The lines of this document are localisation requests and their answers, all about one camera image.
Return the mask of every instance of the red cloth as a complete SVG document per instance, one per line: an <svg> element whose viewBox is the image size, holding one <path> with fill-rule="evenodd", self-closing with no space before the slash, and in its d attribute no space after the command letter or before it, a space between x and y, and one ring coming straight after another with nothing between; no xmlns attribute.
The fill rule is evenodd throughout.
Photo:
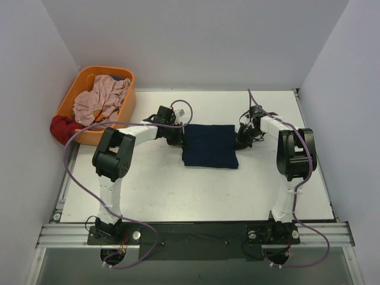
<svg viewBox="0 0 380 285"><path fill-rule="evenodd" d="M66 116L55 116L50 124L53 137L63 145L75 134L76 129L83 129L83 126Z"/></svg>

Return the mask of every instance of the white enclosure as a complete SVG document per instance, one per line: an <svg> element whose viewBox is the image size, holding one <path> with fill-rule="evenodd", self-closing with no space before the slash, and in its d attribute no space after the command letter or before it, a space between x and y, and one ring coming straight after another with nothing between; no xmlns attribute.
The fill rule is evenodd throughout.
<svg viewBox="0 0 380 285"><path fill-rule="evenodd" d="M300 88L334 212L378 284L379 14L378 0L1 1L0 284L24 283L51 217L50 120L89 65L129 68L140 90Z"/></svg>

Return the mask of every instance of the screw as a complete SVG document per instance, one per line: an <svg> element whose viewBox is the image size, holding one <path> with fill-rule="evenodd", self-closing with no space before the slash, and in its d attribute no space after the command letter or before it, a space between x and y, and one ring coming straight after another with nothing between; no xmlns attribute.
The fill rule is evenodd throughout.
<svg viewBox="0 0 380 285"><path fill-rule="evenodd" d="M292 231L292 237L293 239L299 238L299 233L296 230Z"/></svg>
<svg viewBox="0 0 380 285"><path fill-rule="evenodd" d="M53 221L59 221L61 219L61 214L59 212L55 212L53 215Z"/></svg>
<svg viewBox="0 0 380 285"><path fill-rule="evenodd" d="M248 232L248 238L249 238L249 239L255 239L255 238L256 238L256 233L255 233L254 230L250 230L250 231Z"/></svg>
<svg viewBox="0 0 380 285"><path fill-rule="evenodd" d="M139 232L139 231L134 231L133 232L133 234L132 234L132 238L134 239L134 240L138 240L138 239L140 239L140 236L141 236L141 233Z"/></svg>

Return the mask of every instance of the pink cloth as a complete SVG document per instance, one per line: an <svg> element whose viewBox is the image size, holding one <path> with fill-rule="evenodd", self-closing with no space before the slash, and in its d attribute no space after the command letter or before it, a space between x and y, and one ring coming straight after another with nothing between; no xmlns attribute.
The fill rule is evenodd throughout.
<svg viewBox="0 0 380 285"><path fill-rule="evenodd" d="M128 78L116 81L109 75L95 77L92 91L84 91L75 98L72 110L75 121L84 126L115 121L130 84Z"/></svg>

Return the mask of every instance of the laundry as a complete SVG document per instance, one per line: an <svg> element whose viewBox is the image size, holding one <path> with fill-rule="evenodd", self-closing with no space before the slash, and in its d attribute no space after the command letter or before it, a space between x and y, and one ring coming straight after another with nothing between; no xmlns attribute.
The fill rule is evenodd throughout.
<svg viewBox="0 0 380 285"><path fill-rule="evenodd" d="M234 125L188 125L182 160L185 166L237 169L235 138Z"/></svg>
<svg viewBox="0 0 380 285"><path fill-rule="evenodd" d="M116 121L130 85L129 78L115 80L109 75L98 75L92 91L84 91L75 98L72 110L75 121L84 126L101 121Z"/></svg>
<svg viewBox="0 0 380 285"><path fill-rule="evenodd" d="M66 116L54 116L50 124L53 137L63 145L75 134L76 129L83 129L83 126Z"/></svg>

